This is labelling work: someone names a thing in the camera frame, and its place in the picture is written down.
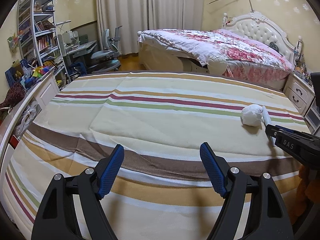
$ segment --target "bed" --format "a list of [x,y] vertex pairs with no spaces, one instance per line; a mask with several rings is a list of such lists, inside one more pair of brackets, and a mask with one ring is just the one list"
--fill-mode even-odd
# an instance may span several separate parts
[[[125,159],[101,204],[118,239],[206,239],[223,199],[199,156],[208,142],[231,166],[271,174],[288,208],[299,163],[272,147],[264,125],[240,120],[243,107],[265,105],[274,124],[308,132],[281,92],[201,73],[108,73],[79,77],[42,110],[4,174],[5,209],[27,240],[56,173],[80,174],[120,143]],[[246,196],[236,237],[244,231]],[[90,239],[75,197],[81,233]]]
[[[279,53],[269,47],[278,46]],[[295,47],[259,12],[229,20],[222,29],[138,32],[140,63],[148,70],[226,75],[282,89],[294,70]]]

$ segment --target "stuffed toy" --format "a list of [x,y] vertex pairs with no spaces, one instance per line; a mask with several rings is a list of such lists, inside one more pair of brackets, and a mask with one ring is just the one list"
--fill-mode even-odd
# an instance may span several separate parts
[[16,82],[10,87],[5,100],[0,104],[0,108],[3,107],[14,107],[17,103],[23,100],[26,92],[20,82]]

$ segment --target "white bed frame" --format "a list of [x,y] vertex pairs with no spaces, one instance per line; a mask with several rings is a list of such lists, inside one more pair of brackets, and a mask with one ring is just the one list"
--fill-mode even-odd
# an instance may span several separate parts
[[[222,28],[226,30],[238,31],[253,40],[260,41],[266,45],[275,42],[279,48],[279,53],[283,55],[292,65],[294,61],[293,46],[287,39],[287,34],[273,21],[269,20],[260,12],[251,12],[238,17],[233,17],[230,21],[228,15],[224,13]],[[214,75],[222,75],[227,69],[227,61],[221,57],[212,57],[208,61],[208,69],[198,67],[186,58],[188,55],[174,55],[163,48],[149,46],[140,42],[141,32],[138,32],[138,46],[140,64],[148,70],[168,71],[168,72],[202,72]],[[282,89],[285,80],[281,84],[271,82],[271,87]]]
[[[230,23],[228,23],[228,15],[224,13],[222,28],[238,31],[266,45],[269,45],[272,41],[275,42],[279,48],[279,53],[294,65],[295,46],[288,41],[287,33],[260,12],[250,12],[233,17]],[[298,41],[302,42],[301,36],[298,36]]]

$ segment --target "drawer handle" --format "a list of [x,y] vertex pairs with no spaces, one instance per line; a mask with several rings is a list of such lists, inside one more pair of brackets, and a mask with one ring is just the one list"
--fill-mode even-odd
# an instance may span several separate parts
[[292,96],[292,98],[293,98],[293,101],[295,101],[295,102],[297,102],[297,103],[299,102],[299,99],[298,99],[298,100],[294,100],[294,96]]
[[298,92],[298,91],[300,91],[300,94],[302,95],[302,92],[301,92],[301,90],[300,90],[300,89],[297,89],[297,88],[296,88],[296,91],[297,91],[297,92]]

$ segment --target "pillow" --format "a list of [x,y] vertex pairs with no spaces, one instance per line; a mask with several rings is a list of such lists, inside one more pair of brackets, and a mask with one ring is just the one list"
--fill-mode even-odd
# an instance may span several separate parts
[[248,37],[247,35],[245,35],[244,33],[241,33],[240,31],[236,31],[236,30],[230,30],[230,31],[231,31],[233,34],[238,35],[238,36],[240,36],[240,37],[242,37],[242,38],[248,38],[248,39],[252,40],[251,37]]

